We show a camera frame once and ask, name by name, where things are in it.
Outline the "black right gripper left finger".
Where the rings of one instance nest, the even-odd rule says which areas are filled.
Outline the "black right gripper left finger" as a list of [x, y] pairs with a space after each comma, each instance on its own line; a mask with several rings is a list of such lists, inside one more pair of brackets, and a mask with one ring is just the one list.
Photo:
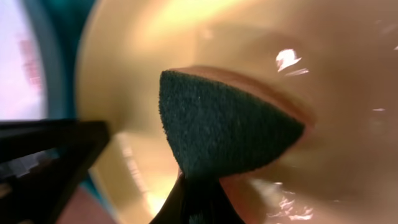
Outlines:
[[1, 177], [1, 224], [55, 223], [109, 140], [104, 121], [1, 122], [2, 165], [51, 149], [62, 152], [20, 177]]

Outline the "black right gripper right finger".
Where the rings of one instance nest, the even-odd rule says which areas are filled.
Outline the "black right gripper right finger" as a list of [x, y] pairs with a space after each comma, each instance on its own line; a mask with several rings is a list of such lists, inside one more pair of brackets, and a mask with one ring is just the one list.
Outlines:
[[244, 224], [219, 181], [192, 182], [180, 175], [150, 224]]

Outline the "green and orange sponge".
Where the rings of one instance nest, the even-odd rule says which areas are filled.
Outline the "green and orange sponge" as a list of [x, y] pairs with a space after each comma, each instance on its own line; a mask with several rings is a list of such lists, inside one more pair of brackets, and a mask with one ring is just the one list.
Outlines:
[[219, 179], [264, 167], [306, 129], [303, 122], [246, 91], [175, 70], [160, 75], [159, 112], [188, 180]]

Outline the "white plate with red stain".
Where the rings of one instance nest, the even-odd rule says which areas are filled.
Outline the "white plate with red stain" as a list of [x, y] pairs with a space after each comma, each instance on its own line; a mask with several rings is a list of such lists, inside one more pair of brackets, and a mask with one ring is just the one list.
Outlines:
[[43, 63], [27, 9], [22, 1], [1, 0], [1, 119], [46, 117]]

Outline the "yellow plate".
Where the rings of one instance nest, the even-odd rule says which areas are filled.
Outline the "yellow plate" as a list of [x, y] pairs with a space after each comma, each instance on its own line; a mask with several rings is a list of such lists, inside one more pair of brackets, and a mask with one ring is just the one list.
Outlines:
[[174, 185], [159, 76], [192, 65], [266, 83], [315, 118], [282, 158], [226, 181], [245, 222], [397, 222], [396, 1], [96, 2], [77, 102], [109, 124], [91, 171], [118, 223], [150, 222]]

